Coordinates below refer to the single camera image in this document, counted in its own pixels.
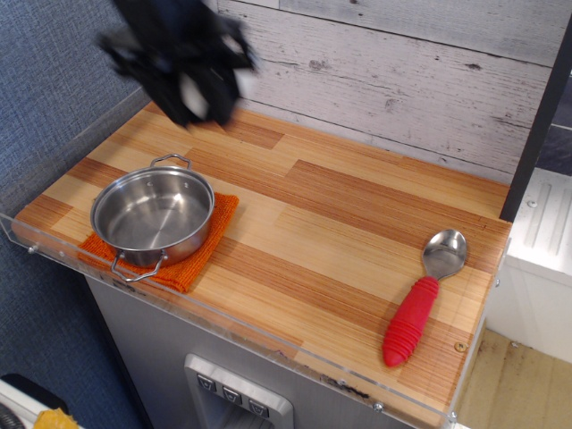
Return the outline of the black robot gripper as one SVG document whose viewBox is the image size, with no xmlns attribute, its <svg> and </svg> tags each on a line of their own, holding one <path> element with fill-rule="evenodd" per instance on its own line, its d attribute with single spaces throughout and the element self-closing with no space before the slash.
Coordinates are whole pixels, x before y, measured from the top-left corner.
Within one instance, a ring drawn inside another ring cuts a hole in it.
<svg viewBox="0 0 572 429">
<path fill-rule="evenodd" d="M 258 59 L 243 23 L 222 16 L 205 1 L 115 1 L 123 27 L 97 43 L 175 124 L 187 128 L 190 110 L 180 89 L 201 89 L 207 118 L 225 125 L 240 98 L 252 89 Z"/>
</svg>

